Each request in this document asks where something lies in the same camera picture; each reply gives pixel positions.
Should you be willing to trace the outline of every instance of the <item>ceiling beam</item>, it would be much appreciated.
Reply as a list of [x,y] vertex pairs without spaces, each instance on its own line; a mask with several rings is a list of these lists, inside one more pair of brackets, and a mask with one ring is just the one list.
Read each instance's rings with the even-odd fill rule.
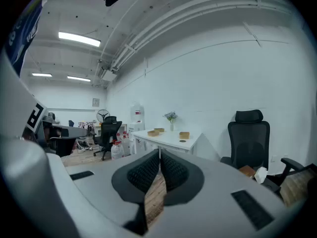
[[[53,65],[51,63],[41,63],[40,68],[42,69],[43,72],[49,72],[49,73],[74,74],[77,76],[87,75],[87,68],[78,67],[78,66],[72,67],[69,65],[61,65],[61,64]],[[38,68],[34,66],[34,63],[27,62],[27,61],[24,63],[23,69],[32,70],[32,71],[39,70]],[[92,71],[89,70],[89,72],[91,72],[88,74],[89,76],[94,75]]]
[[[65,43],[64,41],[58,41],[58,40],[50,40],[50,39],[35,39],[32,42],[32,48],[35,47],[48,47],[48,48],[57,48],[57,49],[66,49],[71,51],[76,51],[80,53],[85,54],[91,54],[92,56],[100,58],[102,51],[92,48],[92,47],[83,47],[82,45],[76,45],[76,42],[74,43]],[[103,53],[103,59],[110,59],[113,57],[113,54],[104,52]]]

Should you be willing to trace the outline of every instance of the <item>small wooden box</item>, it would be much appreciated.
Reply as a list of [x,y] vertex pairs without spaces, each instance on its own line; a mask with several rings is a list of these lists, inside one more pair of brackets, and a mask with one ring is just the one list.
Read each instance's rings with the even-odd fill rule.
[[180,139],[189,139],[190,133],[189,132],[180,132],[179,133],[179,138]]
[[158,130],[159,132],[164,132],[164,128],[154,128],[154,130]]
[[159,130],[150,130],[148,131],[148,136],[149,137],[155,137],[159,135]]
[[256,172],[250,166],[244,166],[239,169],[239,171],[245,174],[247,177],[253,178]]

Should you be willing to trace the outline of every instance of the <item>chair headrest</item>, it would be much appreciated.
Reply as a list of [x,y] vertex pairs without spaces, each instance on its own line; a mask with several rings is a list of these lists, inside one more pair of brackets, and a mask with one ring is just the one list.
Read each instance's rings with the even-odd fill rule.
[[263,120],[263,114],[258,109],[236,112],[236,122],[253,123],[253,122],[260,122],[262,120]]

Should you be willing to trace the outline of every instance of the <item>fan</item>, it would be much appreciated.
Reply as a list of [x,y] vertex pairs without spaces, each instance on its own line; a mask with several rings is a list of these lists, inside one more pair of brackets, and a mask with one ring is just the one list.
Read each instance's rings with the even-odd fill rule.
[[101,109],[97,113],[97,119],[99,122],[104,122],[105,118],[110,116],[109,112],[105,109]]

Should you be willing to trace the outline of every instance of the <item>wall outlet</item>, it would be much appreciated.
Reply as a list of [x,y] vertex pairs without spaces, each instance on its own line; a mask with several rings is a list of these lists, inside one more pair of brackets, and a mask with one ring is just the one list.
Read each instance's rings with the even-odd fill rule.
[[277,159],[277,155],[273,155],[272,158],[271,158],[271,162],[275,162]]

